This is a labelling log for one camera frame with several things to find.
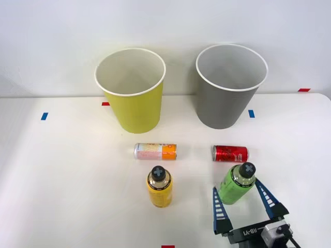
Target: yellow paper cup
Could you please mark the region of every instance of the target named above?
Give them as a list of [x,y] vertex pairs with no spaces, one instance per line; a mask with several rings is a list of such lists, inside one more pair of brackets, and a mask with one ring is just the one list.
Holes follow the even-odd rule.
[[130,133],[145,133],[159,122],[165,74],[158,54],[129,48],[105,58],[95,79],[121,126]]

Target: gray paper cup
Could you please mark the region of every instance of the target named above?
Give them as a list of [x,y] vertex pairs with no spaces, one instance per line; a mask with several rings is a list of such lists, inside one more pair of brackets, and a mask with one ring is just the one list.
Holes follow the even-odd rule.
[[260,54],[235,44],[206,48],[195,66],[200,76],[197,114],[215,129],[235,124],[268,75],[268,65]]

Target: can label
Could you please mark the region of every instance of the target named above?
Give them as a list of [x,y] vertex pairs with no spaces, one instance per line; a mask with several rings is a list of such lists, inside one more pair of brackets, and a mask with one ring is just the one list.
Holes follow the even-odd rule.
[[137,159],[175,160],[177,146],[175,144],[139,143],[136,150]]
[[216,146],[215,161],[247,162],[248,150],[242,146]]

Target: bottle cap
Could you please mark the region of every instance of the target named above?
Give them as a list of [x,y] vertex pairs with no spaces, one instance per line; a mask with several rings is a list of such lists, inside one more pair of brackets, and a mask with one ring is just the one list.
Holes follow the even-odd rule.
[[156,182],[161,182],[166,178],[166,170],[160,166],[157,165],[152,169],[152,178]]
[[240,168],[239,168],[239,174],[242,176],[242,177],[245,177],[245,178],[251,178],[255,171],[257,169],[255,168],[255,165],[253,165],[252,163],[250,162],[246,162],[246,163],[243,163]]

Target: yellow bottle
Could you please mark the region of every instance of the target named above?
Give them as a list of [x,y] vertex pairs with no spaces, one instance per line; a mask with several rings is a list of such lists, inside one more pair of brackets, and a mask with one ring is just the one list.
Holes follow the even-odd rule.
[[152,203],[158,208],[167,207],[172,200],[172,177],[162,166],[155,166],[147,176],[147,187]]

